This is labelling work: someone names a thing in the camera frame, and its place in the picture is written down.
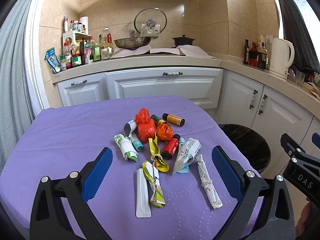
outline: black trash bag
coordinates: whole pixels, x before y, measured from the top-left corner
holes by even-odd
[[[266,169],[270,163],[271,152],[268,143],[260,134],[239,124],[219,124],[219,127],[259,174]]]

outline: electric kettle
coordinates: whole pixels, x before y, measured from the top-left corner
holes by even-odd
[[[294,59],[294,48],[290,41],[273,38],[269,73],[287,79],[288,68]]]

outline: black cooking pot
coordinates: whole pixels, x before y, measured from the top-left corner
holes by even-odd
[[[185,35],[182,35],[182,37],[178,37],[178,38],[172,38],[174,40],[174,45],[180,46],[180,45],[192,45],[193,41],[195,39],[192,38],[188,38]]]

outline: metal screw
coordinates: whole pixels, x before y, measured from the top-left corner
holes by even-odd
[[[277,180],[283,181],[283,177],[281,175],[277,175]]]
[[[247,176],[250,178],[254,177],[254,172],[253,171],[247,171]]]
[[[78,172],[76,172],[76,171],[73,171],[73,172],[71,172],[70,173],[70,178],[76,178],[76,177],[78,177]]]
[[[44,176],[44,177],[42,177],[41,182],[45,183],[45,182],[48,181],[48,179],[49,179],[49,178],[48,178],[47,176]]]

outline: glass cup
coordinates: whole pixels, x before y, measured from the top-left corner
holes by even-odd
[[[296,84],[299,85],[299,86],[302,86],[303,83],[304,83],[304,78],[305,78],[305,74],[298,71],[296,72]]]

